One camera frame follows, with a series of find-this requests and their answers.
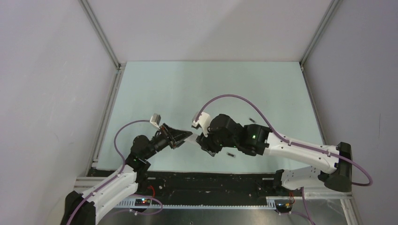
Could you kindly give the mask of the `white remote control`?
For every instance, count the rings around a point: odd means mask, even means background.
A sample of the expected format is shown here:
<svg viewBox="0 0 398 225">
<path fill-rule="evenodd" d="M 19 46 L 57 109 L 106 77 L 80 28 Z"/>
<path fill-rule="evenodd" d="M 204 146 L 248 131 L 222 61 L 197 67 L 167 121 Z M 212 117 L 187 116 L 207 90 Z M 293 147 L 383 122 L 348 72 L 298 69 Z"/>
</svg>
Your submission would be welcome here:
<svg viewBox="0 0 398 225">
<path fill-rule="evenodd" d="M 185 143 L 192 144 L 192 145 L 195 145 L 195 146 L 200 146 L 200 145 L 197 143 L 197 141 L 196 141 L 197 138 L 198 138 L 198 135 L 197 135 L 197 134 L 192 134 L 192 135 L 190 135 L 189 137 L 185 138 L 184 142 L 185 142 Z"/>
</svg>

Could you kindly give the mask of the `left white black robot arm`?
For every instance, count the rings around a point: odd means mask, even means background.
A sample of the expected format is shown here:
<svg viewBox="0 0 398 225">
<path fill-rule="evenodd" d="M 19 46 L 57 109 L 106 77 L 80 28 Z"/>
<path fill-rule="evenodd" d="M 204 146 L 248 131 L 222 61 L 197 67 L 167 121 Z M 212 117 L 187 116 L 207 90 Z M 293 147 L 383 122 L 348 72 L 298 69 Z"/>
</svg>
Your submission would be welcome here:
<svg viewBox="0 0 398 225">
<path fill-rule="evenodd" d="M 122 165 L 96 186 L 84 192 L 72 191 L 65 198 L 62 225 L 96 225 L 126 197 L 143 195 L 148 189 L 148 162 L 164 148 L 180 147 L 192 132 L 160 125 L 154 136 L 134 138 L 130 154 L 122 158 Z"/>
</svg>

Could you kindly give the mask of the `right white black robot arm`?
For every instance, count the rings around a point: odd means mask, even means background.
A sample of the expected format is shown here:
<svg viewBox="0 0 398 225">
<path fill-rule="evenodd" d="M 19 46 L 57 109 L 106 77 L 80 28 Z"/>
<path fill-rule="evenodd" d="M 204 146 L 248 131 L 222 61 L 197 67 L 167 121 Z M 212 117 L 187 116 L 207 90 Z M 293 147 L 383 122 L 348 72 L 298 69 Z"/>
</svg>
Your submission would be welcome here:
<svg viewBox="0 0 398 225">
<path fill-rule="evenodd" d="M 193 118 L 192 127 L 201 128 L 196 142 L 203 151 L 215 156 L 223 148 L 236 148 L 249 155 L 267 155 L 288 158 L 307 164 L 307 167 L 276 171 L 273 191 L 280 196 L 302 187 L 325 186 L 337 192 L 352 190 L 352 147 L 340 142 L 334 145 L 315 145 L 297 139 L 285 141 L 266 126 L 242 126 L 230 116 L 219 114 L 215 118 L 201 113 Z"/>
</svg>

